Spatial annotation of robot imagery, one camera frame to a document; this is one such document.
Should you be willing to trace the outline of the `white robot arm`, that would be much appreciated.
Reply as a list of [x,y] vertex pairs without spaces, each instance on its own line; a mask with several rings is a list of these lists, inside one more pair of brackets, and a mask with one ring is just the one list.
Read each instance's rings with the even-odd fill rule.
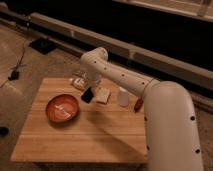
[[103,47],[81,63],[90,85],[106,77],[143,100],[149,171],[204,171],[194,104],[183,86],[116,66]]

